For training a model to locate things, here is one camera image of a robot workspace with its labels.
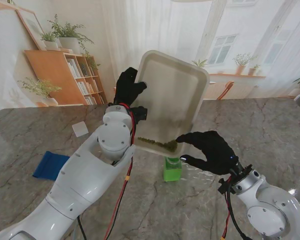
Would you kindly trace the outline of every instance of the blue cloth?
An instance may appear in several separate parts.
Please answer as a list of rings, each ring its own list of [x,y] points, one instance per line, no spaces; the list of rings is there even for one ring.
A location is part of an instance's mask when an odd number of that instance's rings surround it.
[[[49,179],[55,181],[61,168],[68,159],[69,156],[46,151],[32,176],[38,179]]]

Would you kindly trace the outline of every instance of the gray marble table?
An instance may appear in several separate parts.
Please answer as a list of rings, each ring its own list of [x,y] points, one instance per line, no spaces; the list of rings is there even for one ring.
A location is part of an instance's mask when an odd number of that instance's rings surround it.
[[[105,106],[4,109],[0,111],[0,230],[31,213],[53,182],[32,177],[46,151],[70,156],[87,138],[72,125],[85,121],[89,133],[102,124]],[[241,163],[253,164],[268,182],[296,189],[300,201],[300,108],[291,99],[260,98],[204,101],[194,131],[217,130]],[[204,157],[193,147],[194,157]],[[182,179],[163,181],[164,159],[137,150],[111,240],[219,240],[227,207],[217,191],[219,176],[182,165]],[[82,216],[89,240],[104,237],[125,172]],[[233,197],[242,230],[261,239]],[[76,239],[82,239],[76,230]],[[64,239],[72,239],[74,227]],[[240,239],[229,223],[227,239]]]

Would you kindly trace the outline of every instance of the picture frame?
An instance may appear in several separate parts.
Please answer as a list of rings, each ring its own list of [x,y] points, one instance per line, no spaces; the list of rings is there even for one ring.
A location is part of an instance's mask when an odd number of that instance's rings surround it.
[[[41,34],[44,34],[45,32],[42,29],[35,12],[25,8],[20,8],[15,11],[21,19],[26,30],[30,34],[37,48],[41,51],[46,51],[46,45],[41,40]]]

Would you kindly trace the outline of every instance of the plastic tray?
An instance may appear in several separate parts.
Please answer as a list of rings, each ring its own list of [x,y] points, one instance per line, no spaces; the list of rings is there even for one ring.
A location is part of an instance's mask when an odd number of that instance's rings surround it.
[[[184,144],[175,152],[138,140],[138,137],[167,143],[188,133],[197,117],[210,78],[206,70],[156,50],[146,52],[136,82],[146,82],[133,106],[148,109],[146,121],[136,127],[134,143],[138,148],[169,158],[179,157]]]

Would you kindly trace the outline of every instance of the black glove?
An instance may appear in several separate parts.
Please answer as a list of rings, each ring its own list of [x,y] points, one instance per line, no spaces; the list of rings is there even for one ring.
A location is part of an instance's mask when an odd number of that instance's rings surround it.
[[[233,169],[239,161],[232,148],[216,131],[190,132],[179,136],[176,141],[178,143],[191,144],[200,149],[207,160],[204,161],[189,155],[182,155],[180,157],[182,161],[213,174],[229,174],[230,169]]]
[[[141,94],[147,85],[145,82],[135,83],[137,76],[137,70],[133,67],[129,67],[127,70],[121,73],[118,81],[116,82],[114,104],[127,104],[131,105],[139,94]]]

